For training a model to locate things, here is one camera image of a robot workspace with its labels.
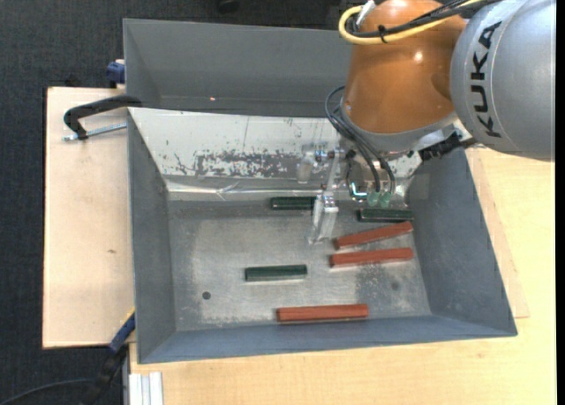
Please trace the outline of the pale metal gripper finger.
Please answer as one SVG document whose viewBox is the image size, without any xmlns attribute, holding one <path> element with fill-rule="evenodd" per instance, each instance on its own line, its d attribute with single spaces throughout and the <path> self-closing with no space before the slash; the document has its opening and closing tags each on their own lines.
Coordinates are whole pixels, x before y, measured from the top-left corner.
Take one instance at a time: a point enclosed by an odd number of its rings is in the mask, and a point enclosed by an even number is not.
<svg viewBox="0 0 565 405">
<path fill-rule="evenodd" d="M 307 241 L 309 244 L 315 244 L 319 240 L 320 222 L 323 216 L 324 203 L 322 198 L 316 198 L 313 202 L 312 223 L 308 232 Z"/>
<path fill-rule="evenodd" d="M 331 194 L 323 194 L 321 201 L 320 239 L 330 238 L 339 213 L 339 207 Z"/>
</svg>

